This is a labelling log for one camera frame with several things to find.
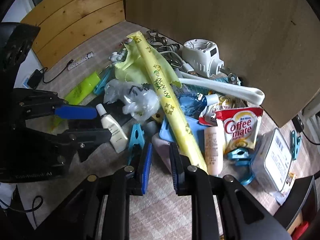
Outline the green lotion tube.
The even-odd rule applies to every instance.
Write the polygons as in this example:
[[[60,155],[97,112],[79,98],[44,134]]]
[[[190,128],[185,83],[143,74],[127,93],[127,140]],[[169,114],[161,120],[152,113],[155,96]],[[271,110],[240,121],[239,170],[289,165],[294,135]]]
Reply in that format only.
[[[77,86],[75,86],[64,99],[70,105],[79,105],[85,97],[93,92],[96,85],[100,82],[100,77],[96,71],[84,78]]]

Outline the black storage tray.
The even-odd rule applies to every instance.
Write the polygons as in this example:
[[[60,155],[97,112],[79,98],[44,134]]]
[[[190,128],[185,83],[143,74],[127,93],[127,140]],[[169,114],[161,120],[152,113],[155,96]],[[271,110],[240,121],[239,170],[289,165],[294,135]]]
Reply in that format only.
[[[319,208],[319,196],[316,189],[318,178],[319,176],[314,174],[296,179],[284,204],[274,214],[274,218],[286,230],[290,228],[300,213],[307,222],[311,222],[316,217]]]

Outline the pink cosmetic tube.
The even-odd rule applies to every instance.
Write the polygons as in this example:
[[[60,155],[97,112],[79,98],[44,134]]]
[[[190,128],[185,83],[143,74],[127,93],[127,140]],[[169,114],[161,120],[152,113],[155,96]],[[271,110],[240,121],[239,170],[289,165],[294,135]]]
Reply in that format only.
[[[218,176],[223,169],[223,133],[218,126],[204,130],[204,155],[208,174]]]

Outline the teal clothespin by tube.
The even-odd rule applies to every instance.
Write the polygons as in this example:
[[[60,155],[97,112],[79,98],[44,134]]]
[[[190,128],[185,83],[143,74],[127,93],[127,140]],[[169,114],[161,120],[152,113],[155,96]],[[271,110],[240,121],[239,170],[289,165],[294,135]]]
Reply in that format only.
[[[95,86],[93,90],[93,93],[96,96],[99,96],[103,93],[104,87],[106,86],[107,81],[112,74],[112,70],[113,70],[113,67],[108,66],[107,68],[105,68],[99,73],[100,81],[98,82],[98,84]]]

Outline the crumpled clear plastic bag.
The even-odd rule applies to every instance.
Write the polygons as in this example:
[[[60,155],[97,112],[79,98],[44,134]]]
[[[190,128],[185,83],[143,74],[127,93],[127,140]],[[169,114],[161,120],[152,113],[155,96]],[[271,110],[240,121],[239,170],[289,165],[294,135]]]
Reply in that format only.
[[[130,114],[138,122],[148,120],[160,108],[160,101],[153,89],[135,82],[113,79],[105,86],[104,103],[112,104],[120,100],[123,114]]]

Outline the white bead cluster toy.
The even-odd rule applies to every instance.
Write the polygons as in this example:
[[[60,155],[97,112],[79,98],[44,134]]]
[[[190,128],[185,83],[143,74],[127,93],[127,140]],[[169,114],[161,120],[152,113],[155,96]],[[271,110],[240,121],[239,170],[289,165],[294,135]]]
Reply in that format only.
[[[123,62],[127,56],[127,49],[123,48],[120,51],[114,51],[108,58],[112,63]]]

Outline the long yellow wrapped tube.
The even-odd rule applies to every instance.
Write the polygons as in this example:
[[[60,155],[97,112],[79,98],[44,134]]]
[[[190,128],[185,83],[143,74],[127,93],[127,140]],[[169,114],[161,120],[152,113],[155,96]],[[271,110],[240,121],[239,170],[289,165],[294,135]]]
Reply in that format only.
[[[127,38],[130,38],[135,42],[139,54],[145,63],[146,71],[159,97],[161,107],[171,126],[180,153],[187,156],[192,165],[207,172],[206,162],[204,161],[202,152],[191,131],[191,127],[189,126],[176,95],[163,72],[162,65],[152,52],[151,46],[140,31],[127,35]]]

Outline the small white cream tube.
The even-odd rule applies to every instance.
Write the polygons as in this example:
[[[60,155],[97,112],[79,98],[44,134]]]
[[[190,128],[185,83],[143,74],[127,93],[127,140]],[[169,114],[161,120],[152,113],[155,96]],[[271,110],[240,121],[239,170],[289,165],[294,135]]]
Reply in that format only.
[[[118,122],[108,114],[104,106],[100,103],[96,105],[97,112],[100,115],[102,127],[111,132],[110,143],[117,153],[121,153],[126,149],[128,138]]]

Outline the clear plastic lidded box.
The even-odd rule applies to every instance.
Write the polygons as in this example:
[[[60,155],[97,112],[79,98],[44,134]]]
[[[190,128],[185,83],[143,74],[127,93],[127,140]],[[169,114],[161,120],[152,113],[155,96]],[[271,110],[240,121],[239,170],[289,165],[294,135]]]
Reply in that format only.
[[[268,193],[283,189],[292,162],[290,149],[278,128],[265,133],[251,170],[260,186]]]

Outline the white power strip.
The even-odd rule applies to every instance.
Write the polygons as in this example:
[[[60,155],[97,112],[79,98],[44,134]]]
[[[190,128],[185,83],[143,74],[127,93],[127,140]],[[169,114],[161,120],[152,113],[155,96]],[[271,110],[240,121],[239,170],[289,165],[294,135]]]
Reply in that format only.
[[[84,62],[88,61],[90,58],[92,58],[94,56],[94,53],[91,51],[89,53],[87,53],[86,55],[84,55],[81,58],[78,58],[76,60],[73,60],[67,67],[67,70],[70,71],[72,69],[74,69],[75,67],[83,64]]]

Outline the red pouch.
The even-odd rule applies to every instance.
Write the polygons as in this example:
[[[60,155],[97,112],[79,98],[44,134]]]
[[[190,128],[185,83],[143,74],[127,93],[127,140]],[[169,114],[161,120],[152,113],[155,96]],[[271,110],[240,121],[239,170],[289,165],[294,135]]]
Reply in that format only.
[[[299,240],[299,238],[308,229],[308,227],[309,227],[308,221],[304,221],[302,224],[297,226],[291,235],[292,240]]]

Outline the teal plastic clip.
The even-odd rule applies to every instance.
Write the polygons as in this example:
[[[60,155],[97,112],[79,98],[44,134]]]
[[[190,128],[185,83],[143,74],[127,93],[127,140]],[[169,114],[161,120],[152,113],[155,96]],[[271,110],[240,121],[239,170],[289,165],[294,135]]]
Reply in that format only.
[[[245,147],[240,147],[227,153],[227,159],[233,161],[235,166],[247,168],[247,172],[239,180],[243,186],[250,184],[254,179],[254,174],[252,172],[252,163],[254,158],[255,154],[253,151]]]

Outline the coffee mate sachet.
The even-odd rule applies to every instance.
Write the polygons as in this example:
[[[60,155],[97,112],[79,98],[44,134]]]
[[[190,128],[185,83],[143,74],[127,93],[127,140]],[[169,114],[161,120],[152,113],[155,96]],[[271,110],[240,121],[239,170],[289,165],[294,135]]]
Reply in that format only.
[[[238,148],[253,150],[264,110],[261,107],[231,108],[216,111],[216,122],[222,133],[223,153]]]

